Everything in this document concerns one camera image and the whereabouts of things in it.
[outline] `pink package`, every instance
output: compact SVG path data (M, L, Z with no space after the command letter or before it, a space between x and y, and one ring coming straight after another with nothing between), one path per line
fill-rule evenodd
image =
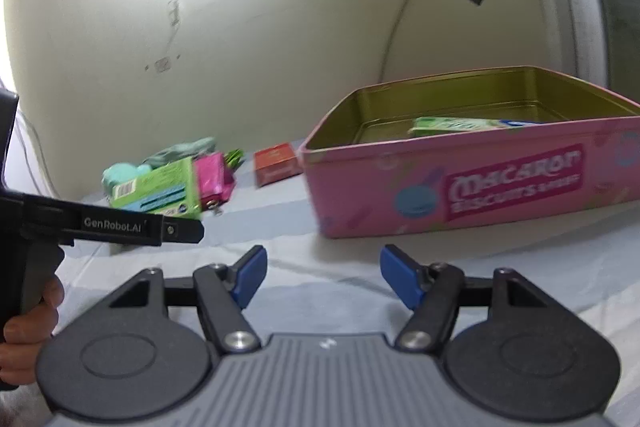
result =
M216 204L226 203L236 186L236 179L232 170L226 165L223 154L216 152L203 156L194 163L202 209L206 210Z
M311 147L329 115L301 147L327 237L492 225L640 199L640 116Z

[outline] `barcode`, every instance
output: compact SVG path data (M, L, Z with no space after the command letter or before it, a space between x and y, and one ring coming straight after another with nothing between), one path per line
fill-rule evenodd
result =
M113 189L113 199L117 200L118 198L123 198L124 196L129 196L132 192L136 190L136 181L131 180L130 182L123 183L122 185L116 185Z

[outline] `red box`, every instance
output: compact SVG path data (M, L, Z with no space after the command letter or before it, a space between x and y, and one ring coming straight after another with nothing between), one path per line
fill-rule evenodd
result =
M288 143L254 153L255 182L258 187L302 173L302 167Z

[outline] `ribbed gray panel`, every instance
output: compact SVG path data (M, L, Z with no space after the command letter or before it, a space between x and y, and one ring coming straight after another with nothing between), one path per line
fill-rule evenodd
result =
M81 425L58 416L49 427ZM465 401L446 384L433 359L398 353L381 335L274 335L258 353L223 360L215 378L179 409L132 425L527 426ZM562 425L611 427L596 415Z

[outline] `electrical cable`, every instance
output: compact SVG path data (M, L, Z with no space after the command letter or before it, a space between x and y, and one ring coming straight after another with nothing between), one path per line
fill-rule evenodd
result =
M40 158L42 159L42 169L44 170L44 175L47 181L47 185L49 185L49 188L51 192L53 192L53 195L57 197L59 200L61 200L62 197L60 197L59 192L56 190L56 186L53 184L53 181L51 180L51 174L49 172L49 168L47 167L47 161L44 157L44 150L42 149L42 142L40 140L40 135L38 134L38 131L36 130L34 124L31 123L31 121L25 116L25 114L20 109L18 109L18 114L20 115L24 123L27 124L27 126L31 129L31 133L33 133L33 137L36 139L36 144L38 145L38 152L40 153Z
M2 81L1 78L0 78L0 87L2 87L2 89L6 89L6 86L4 85L4 82ZM42 142L40 141L40 135L38 134L38 131L36 130L36 128L33 125L33 123L31 123L31 121L24 115L24 113L20 109L18 109L18 114L22 118L23 122L25 124L27 124L28 127L30 127L31 132L33 133L33 136L36 139L36 143L38 144L38 149L40 150L40 158L42 159L42 167L44 169L44 175L45 175L45 178L46 178L46 182L49 185L50 191L59 200L62 199L60 197L60 194L56 190L56 188L55 188L55 186L53 184L53 181L51 180L51 174L49 173L49 168L47 167L47 162L46 162L45 157L44 157L44 150L42 149ZM20 145L22 146L22 154L24 155L24 161L27 164L27 170L29 171L29 176L30 176L31 181L33 182L33 185L36 188L38 194L41 195L41 196L44 196L44 194L40 190L40 186L36 183L36 176L33 173L33 168L31 168L31 163L29 162L29 155L27 154L27 145L25 143L24 137L22 136L22 131L20 129L20 122L16 121L16 123L17 123L17 126L15 128L15 131L16 131L16 134L18 136L18 141L20 142Z
M385 51L382 54L382 61L380 62L380 71L378 72L378 84L381 84L385 80L386 65L389 61L389 54L391 52L391 48L393 47L394 40L396 39L398 26L402 21L402 17L404 16L404 12L406 11L406 7L409 4L409 1L410 0L402 0L402 4L400 5L400 9L398 10L398 15L396 15L396 19L394 20L394 23L391 26L391 31L389 32L389 36L386 40Z
M27 165L27 170L29 171L29 177L31 178L31 181L33 182L33 186L36 187L36 191L39 195L43 196L44 194L42 193L42 190L40 190L40 186L38 185L38 182L36 181L36 176L35 174L33 174L33 169L31 168L31 164L29 163L29 156L27 155L27 144L24 142L24 137L22 136L22 132L20 131L20 127L17 126L15 128L16 130L16 135L18 136L18 141L20 142L20 145L22 146L22 154L24 155L24 162Z

